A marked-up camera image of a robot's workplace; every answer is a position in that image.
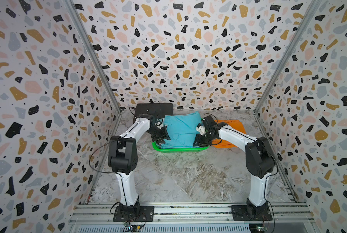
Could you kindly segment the teal pants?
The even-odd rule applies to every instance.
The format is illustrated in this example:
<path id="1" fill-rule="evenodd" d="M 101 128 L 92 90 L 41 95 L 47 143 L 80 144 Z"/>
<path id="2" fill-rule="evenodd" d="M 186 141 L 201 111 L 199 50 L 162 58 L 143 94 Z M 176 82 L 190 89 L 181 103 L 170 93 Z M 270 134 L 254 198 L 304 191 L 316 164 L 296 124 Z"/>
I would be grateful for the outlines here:
<path id="1" fill-rule="evenodd" d="M 162 149 L 169 148 L 191 148 L 194 147 L 194 139 L 198 134 L 196 127 L 201 123 L 201 116 L 198 112 L 187 115 L 165 116 L 164 125 L 171 140 L 166 140 L 161 144 Z"/>

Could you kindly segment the orange pants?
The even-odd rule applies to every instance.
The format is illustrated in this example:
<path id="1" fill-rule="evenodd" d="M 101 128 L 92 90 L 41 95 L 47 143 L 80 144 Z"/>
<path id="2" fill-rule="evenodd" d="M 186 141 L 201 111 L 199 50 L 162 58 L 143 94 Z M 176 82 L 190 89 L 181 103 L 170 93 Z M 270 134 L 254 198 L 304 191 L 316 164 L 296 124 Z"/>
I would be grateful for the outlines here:
<path id="1" fill-rule="evenodd" d="M 214 147 L 218 149 L 238 147 L 241 150 L 245 150 L 247 137 L 241 136 L 240 134 L 246 135 L 246 131 L 239 120 L 216 120 L 216 122 L 223 122 L 228 125 L 219 131 L 219 135 L 222 139 L 212 140 L 212 145 Z"/>

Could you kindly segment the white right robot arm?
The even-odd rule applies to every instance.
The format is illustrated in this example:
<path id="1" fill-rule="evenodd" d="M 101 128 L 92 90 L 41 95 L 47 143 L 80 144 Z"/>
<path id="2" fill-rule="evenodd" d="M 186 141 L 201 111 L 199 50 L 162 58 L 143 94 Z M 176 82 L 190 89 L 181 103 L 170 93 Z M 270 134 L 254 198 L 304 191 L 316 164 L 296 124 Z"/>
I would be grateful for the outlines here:
<path id="1" fill-rule="evenodd" d="M 195 147 L 210 146 L 215 139 L 225 140 L 245 152 L 246 168 L 251 174 L 251 190 L 247 198 L 247 207 L 254 212 L 268 207 L 266 188 L 268 178 L 272 176 L 275 160 L 272 148 L 265 137 L 253 137 L 244 134 L 225 122 L 215 122 L 212 116 L 206 116 L 196 127 L 198 134 Z"/>

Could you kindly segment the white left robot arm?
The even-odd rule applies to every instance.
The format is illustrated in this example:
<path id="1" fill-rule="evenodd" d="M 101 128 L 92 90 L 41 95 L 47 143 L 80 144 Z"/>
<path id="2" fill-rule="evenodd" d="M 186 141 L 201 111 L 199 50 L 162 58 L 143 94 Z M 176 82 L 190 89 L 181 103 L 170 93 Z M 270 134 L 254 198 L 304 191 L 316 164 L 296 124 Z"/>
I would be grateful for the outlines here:
<path id="1" fill-rule="evenodd" d="M 108 151 L 108 166 L 116 174 L 122 207 L 131 209 L 138 203 L 139 196 L 134 181 L 134 170 L 138 163 L 137 142 L 148 133 L 153 142 L 164 144 L 170 140 L 167 127 L 157 114 L 140 114 L 124 133 L 113 136 Z"/>

